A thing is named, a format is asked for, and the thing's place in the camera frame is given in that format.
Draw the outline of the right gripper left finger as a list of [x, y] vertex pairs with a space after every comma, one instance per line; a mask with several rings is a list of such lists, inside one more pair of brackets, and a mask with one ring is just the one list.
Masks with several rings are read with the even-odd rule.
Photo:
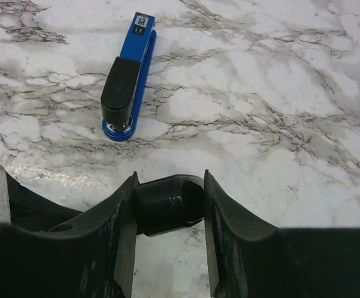
[[107, 199], [47, 232], [0, 228], [0, 297], [130, 297], [137, 223], [129, 176]]

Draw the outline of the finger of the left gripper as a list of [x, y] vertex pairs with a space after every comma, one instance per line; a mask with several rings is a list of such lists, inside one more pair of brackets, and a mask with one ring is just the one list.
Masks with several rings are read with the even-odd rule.
[[31, 191], [0, 164], [0, 228], [6, 225], [47, 232], [81, 214]]

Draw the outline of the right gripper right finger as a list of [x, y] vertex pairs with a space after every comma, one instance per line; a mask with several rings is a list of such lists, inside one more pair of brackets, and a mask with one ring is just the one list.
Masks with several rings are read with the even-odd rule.
[[360, 228], [279, 228], [204, 176], [212, 297], [360, 297]]

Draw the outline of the blue stapler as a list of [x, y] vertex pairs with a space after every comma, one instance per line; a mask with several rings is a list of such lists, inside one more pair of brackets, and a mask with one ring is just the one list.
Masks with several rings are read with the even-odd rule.
[[136, 131], [156, 38], [155, 17], [135, 13], [101, 94], [102, 129], [113, 141]]

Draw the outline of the black stapler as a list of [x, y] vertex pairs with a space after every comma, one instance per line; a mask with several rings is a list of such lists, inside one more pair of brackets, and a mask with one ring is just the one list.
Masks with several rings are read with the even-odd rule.
[[137, 233], [148, 237], [198, 224], [204, 219], [204, 180], [176, 174], [139, 184], [132, 211]]

